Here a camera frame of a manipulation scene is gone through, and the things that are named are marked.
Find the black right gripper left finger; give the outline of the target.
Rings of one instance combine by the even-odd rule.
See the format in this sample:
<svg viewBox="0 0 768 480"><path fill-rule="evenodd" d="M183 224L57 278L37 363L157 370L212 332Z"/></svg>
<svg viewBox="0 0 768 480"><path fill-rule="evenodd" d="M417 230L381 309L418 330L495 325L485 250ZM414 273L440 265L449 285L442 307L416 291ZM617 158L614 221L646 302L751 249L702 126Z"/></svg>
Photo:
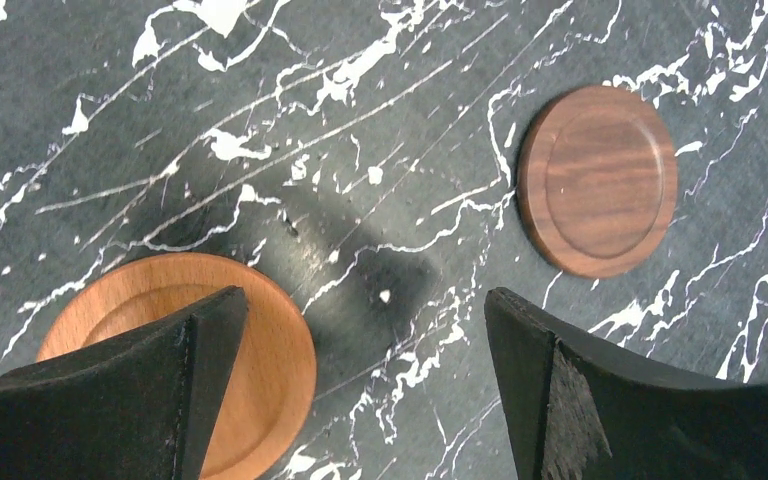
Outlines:
<svg viewBox="0 0 768 480"><path fill-rule="evenodd" d="M0 376L0 479L196 479L240 349L242 289Z"/></svg>

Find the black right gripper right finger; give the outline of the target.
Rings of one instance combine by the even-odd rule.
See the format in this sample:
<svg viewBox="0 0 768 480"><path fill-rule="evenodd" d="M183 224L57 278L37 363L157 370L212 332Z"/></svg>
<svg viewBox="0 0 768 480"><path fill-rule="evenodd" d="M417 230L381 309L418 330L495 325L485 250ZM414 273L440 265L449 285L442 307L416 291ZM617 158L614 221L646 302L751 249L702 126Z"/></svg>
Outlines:
<svg viewBox="0 0 768 480"><path fill-rule="evenodd" d="M626 350L506 288L484 302L521 479L768 479L768 383Z"/></svg>

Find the light wooden coaster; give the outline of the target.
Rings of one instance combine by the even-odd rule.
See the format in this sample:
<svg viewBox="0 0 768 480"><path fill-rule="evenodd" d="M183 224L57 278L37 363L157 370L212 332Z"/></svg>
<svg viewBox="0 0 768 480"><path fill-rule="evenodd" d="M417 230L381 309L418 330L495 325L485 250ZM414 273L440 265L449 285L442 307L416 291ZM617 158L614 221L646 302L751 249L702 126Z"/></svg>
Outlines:
<svg viewBox="0 0 768 480"><path fill-rule="evenodd" d="M302 429L317 361L309 327L294 301L254 268L194 252L118 267L69 302L37 358L48 360L137 328L228 286L243 289L248 312L201 476L256 479Z"/></svg>

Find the dark wooden coaster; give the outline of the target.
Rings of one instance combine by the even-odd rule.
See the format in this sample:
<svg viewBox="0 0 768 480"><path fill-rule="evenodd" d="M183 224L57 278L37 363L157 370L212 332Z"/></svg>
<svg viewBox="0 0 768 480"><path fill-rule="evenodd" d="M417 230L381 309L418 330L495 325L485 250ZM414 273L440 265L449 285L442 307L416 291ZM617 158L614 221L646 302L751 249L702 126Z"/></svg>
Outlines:
<svg viewBox="0 0 768 480"><path fill-rule="evenodd" d="M540 254L586 278L644 262L664 238L678 187L675 148L653 105L584 86L535 116L520 151L517 201Z"/></svg>

